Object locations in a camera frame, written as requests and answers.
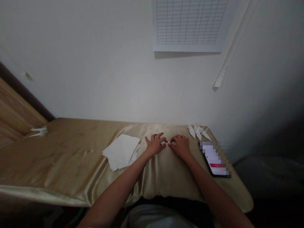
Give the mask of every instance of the table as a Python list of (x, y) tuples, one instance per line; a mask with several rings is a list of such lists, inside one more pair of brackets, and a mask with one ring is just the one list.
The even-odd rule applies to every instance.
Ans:
[[(199, 140), (190, 136), (187, 126), (59, 118), (48, 123), (47, 129), (45, 136), (27, 135), (0, 150), (0, 193), (55, 205), (92, 206), (127, 169), (111, 171), (102, 155), (120, 134), (141, 138), (138, 156), (147, 147), (145, 136), (159, 132), (164, 132), (167, 139), (186, 135), (191, 153), (209, 173)], [(211, 131), (207, 133), (216, 142)], [(224, 161), (232, 178), (214, 179), (243, 212), (249, 212), (253, 209), (252, 197), (229, 161)], [(169, 147), (149, 160), (125, 206), (142, 196), (151, 199), (157, 195), (204, 202), (189, 168)]]

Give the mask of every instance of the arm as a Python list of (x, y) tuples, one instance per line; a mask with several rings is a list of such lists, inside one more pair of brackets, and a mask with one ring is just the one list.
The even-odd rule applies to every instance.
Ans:
[(151, 141), (145, 137), (148, 145), (145, 152), (99, 196), (77, 228), (111, 225), (146, 163), (166, 147), (166, 144), (161, 145), (162, 141), (167, 142), (165, 137), (160, 138), (162, 134), (152, 135)]
[(222, 227), (254, 227), (234, 201), (211, 178), (196, 161), (189, 149), (189, 138), (176, 135), (168, 144), (173, 151), (183, 159), (190, 168), (210, 210)]

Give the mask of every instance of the smartphone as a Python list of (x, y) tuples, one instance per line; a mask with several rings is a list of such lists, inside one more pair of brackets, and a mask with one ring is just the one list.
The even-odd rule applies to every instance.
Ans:
[(219, 155), (212, 142), (199, 142), (199, 149), (206, 159), (210, 173), (213, 177), (231, 178), (231, 172)]

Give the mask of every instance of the person's left hand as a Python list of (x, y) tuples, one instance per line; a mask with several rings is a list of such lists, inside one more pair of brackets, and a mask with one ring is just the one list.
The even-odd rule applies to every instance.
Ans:
[(166, 143), (168, 142), (165, 137), (161, 136), (164, 133), (159, 133), (159, 134), (154, 134), (151, 136), (151, 141), (148, 140), (148, 138), (145, 136), (146, 142), (147, 142), (147, 149), (146, 152), (149, 153), (149, 155), (152, 157), (159, 152), (162, 151), (166, 147), (166, 144), (161, 145), (161, 142), (165, 141)]

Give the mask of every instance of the grid chart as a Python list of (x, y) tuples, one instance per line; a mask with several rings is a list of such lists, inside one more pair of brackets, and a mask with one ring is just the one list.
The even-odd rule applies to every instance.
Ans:
[(228, 0), (157, 0), (157, 44), (215, 44)]

